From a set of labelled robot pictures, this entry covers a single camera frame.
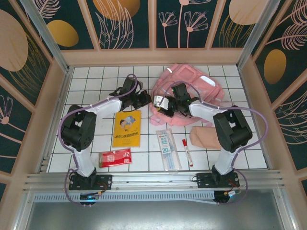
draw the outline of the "book cover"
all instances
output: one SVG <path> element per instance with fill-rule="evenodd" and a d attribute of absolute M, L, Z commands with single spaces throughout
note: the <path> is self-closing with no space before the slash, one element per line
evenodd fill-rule
<path fill-rule="evenodd" d="M 113 147 L 139 147 L 141 138 L 141 112 L 116 113 Z"/>

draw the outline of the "white marker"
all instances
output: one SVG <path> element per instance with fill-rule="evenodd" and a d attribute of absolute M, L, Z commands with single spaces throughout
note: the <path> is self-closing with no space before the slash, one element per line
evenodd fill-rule
<path fill-rule="evenodd" d="M 182 143 L 183 143 L 184 149 L 185 149 L 186 154 L 187 154 L 189 165 L 192 167 L 193 166 L 193 161 L 192 161 L 192 157 L 191 157 L 191 154 L 189 152 L 189 149 L 188 149 L 187 141 L 185 139 L 183 139 Z"/>

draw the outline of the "ventilation grille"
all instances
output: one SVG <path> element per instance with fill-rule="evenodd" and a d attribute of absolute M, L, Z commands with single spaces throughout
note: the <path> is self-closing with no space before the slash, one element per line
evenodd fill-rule
<path fill-rule="evenodd" d="M 79 201 L 79 195 L 70 195 L 74 201 Z M 167 201 L 167 200 L 212 200 L 214 191 L 193 192 L 107 192 L 99 197 L 97 202 L 115 201 Z M 35 202 L 68 202 L 65 194 L 36 194 Z"/>

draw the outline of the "metal base plate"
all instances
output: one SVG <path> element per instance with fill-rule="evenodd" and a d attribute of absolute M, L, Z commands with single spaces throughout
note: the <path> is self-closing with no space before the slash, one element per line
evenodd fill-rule
<path fill-rule="evenodd" d="M 112 175 L 97 175 L 96 184 L 90 187 L 88 183 L 80 182 L 76 175 L 71 176 L 71 182 L 69 184 L 69 190 L 110 190 L 112 185 Z"/>
<path fill-rule="evenodd" d="M 196 178 L 198 188 L 231 188 L 232 184 L 228 179 L 236 186 L 240 187 L 238 175 L 235 172 L 224 175 L 219 185 L 216 185 L 211 173 L 198 173 L 196 174 Z"/>

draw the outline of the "cartoon illustration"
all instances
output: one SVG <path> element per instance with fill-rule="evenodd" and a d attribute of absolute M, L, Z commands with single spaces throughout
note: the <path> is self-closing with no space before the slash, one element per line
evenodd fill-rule
<path fill-rule="evenodd" d="M 122 129 L 124 129 L 125 131 L 128 132 L 128 130 L 132 127 L 132 124 L 135 121 L 136 121 L 136 119 L 133 118 L 133 116 L 127 116 L 124 120 L 120 120 L 119 124 L 120 124 Z"/>

